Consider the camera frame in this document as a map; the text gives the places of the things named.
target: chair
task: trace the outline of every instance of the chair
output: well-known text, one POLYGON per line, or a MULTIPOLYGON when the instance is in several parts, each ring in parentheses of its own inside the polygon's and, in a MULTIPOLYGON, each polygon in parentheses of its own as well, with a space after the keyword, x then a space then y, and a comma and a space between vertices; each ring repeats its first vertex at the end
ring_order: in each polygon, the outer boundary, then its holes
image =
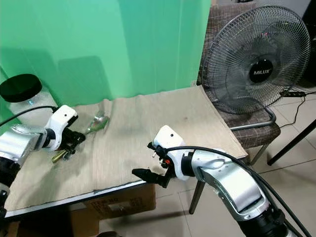
MULTIPOLYGON (((232 3, 223 6, 214 5, 211 7, 197 78, 197 85, 201 84, 202 77, 207 76, 207 68, 205 68, 204 58, 212 39, 230 20, 242 12, 254 8, 255 4, 255 2, 232 3)), ((206 93, 212 101, 211 92, 208 91, 206 93)), ((275 123, 276 116, 269 108, 245 115, 229 114, 221 110, 218 110, 218 112, 244 149, 262 146, 252 161, 249 160, 249 157, 247 158, 248 160, 246 160, 246 162, 250 165, 253 165, 259 159, 268 145, 281 133, 279 126, 275 123)), ((193 214, 195 211, 204 185, 204 182, 197 182, 189 210, 190 214, 193 214)))

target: electric fan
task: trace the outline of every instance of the electric fan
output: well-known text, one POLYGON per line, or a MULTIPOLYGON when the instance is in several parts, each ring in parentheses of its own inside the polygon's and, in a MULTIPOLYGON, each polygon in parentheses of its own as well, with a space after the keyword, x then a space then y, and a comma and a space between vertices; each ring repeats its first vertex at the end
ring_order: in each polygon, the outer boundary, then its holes
POLYGON ((235 17, 213 39, 201 83, 217 109, 252 113, 297 83, 309 55, 309 33, 295 12, 282 6, 257 7, 235 17))

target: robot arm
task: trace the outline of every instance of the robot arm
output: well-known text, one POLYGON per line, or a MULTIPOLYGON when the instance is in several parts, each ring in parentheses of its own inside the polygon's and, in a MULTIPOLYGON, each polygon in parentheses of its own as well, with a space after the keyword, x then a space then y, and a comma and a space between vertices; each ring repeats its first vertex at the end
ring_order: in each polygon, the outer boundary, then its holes
POLYGON ((148 169, 134 169, 132 173, 164 188, 172 177, 186 180, 195 176, 215 189, 245 236, 296 236, 284 224, 284 213, 271 206, 264 192, 246 170, 230 158, 208 151, 174 150, 165 153, 167 148, 183 145, 183 139, 165 125, 148 147, 159 155, 162 167, 167 168, 166 174, 158 175, 148 169))
POLYGON ((4 203, 9 188, 27 156, 41 148, 57 150, 64 134, 72 132, 66 127, 77 118, 74 109, 63 105, 53 113, 45 127, 17 124, 0 136, 0 220, 6 214, 4 203))

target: black jar lid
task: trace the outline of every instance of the black jar lid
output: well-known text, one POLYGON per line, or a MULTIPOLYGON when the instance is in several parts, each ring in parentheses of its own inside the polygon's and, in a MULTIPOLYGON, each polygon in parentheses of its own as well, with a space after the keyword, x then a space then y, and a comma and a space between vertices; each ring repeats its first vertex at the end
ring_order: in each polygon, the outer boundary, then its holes
POLYGON ((21 74, 8 78, 0 84, 0 95, 11 103, 25 101, 37 95, 42 85, 37 76, 21 74))

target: fan motor hub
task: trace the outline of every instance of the fan motor hub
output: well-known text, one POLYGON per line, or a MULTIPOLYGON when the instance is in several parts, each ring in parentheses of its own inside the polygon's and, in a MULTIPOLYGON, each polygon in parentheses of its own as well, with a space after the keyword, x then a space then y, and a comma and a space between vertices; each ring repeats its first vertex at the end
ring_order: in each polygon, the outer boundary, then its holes
POLYGON ((249 71, 250 80, 260 83, 268 79, 273 71, 273 64, 268 59, 261 59, 252 65, 249 71))

